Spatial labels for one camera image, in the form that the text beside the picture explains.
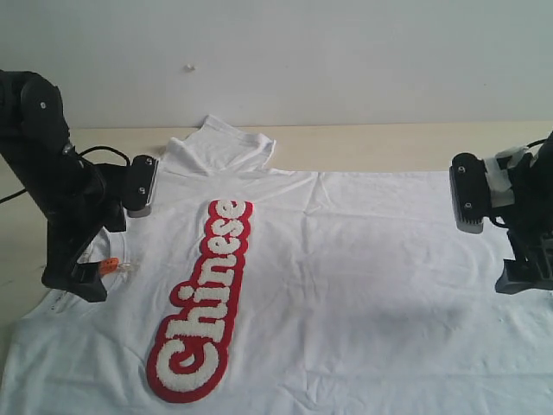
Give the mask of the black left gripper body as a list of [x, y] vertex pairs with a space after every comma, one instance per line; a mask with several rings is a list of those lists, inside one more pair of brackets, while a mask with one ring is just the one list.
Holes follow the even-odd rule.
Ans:
[[122, 190], [127, 167], [79, 160], [69, 187], [47, 208], [47, 267], [71, 268], [103, 227], [125, 229]]

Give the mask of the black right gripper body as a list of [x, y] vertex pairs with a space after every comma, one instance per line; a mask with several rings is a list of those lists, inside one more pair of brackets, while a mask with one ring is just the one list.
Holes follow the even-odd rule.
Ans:
[[487, 218], [512, 232], [529, 259], [552, 257], [552, 148], [510, 148], [484, 160]]

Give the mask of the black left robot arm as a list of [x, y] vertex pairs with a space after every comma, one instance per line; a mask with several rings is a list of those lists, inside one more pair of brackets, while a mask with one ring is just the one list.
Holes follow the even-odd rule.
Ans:
[[104, 302], [100, 263], [79, 259], [101, 230], [122, 233], [128, 217], [149, 214], [157, 159], [88, 161], [70, 141], [60, 89], [27, 71], [1, 73], [1, 155], [48, 223], [42, 283]]

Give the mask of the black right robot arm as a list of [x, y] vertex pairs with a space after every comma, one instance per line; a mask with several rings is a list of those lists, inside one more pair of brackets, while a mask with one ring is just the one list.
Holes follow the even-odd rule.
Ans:
[[513, 259], [503, 261], [495, 291], [552, 289], [552, 136], [479, 159], [456, 155], [448, 170], [457, 228], [506, 230]]

